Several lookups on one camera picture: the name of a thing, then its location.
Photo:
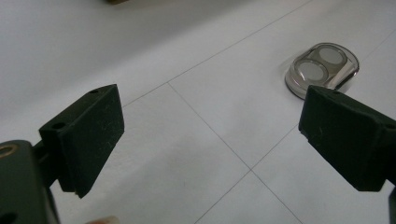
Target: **black plastic part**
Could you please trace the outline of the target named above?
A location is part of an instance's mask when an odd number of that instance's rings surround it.
[[[338,91],[310,86],[299,130],[359,191],[394,183],[396,121]]]
[[[62,189],[82,198],[124,132],[117,85],[86,93],[39,131],[44,147],[58,162]],[[52,176],[48,174],[49,183]]]
[[[29,142],[0,144],[0,223],[59,223]]]
[[[396,224],[396,188],[389,195],[389,219],[390,224]]]

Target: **screw hole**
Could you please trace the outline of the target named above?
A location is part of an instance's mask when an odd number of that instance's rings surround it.
[[[15,145],[8,145],[8,146],[0,147],[0,159],[11,155],[12,153],[15,152],[15,150],[17,150],[17,148],[18,147]]]
[[[52,125],[52,128],[53,129],[62,129],[65,125],[66,125],[65,123],[60,122],[60,123],[56,123],[56,124]]]
[[[396,130],[396,126],[393,124],[386,124],[385,127],[387,127],[388,129]]]
[[[17,220],[17,214],[15,213],[7,213],[0,216],[0,223],[4,224],[12,224]]]

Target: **floor tile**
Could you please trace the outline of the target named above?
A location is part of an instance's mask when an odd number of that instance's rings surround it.
[[[389,223],[387,182],[380,192],[350,186],[295,128],[253,170],[304,224]]]
[[[38,141],[26,124],[37,129],[100,86],[117,83],[131,103],[307,1],[5,0],[0,122],[13,125],[0,139]]]
[[[300,224],[300,221],[250,172],[197,223]]]
[[[361,64],[347,95],[396,119],[396,32]]]
[[[125,134],[82,200],[54,186],[63,223],[194,223],[248,168],[169,87],[123,109]]]
[[[362,60],[395,29],[394,1],[312,1],[171,85],[253,166],[300,117],[303,101],[284,82],[296,53],[335,42]]]

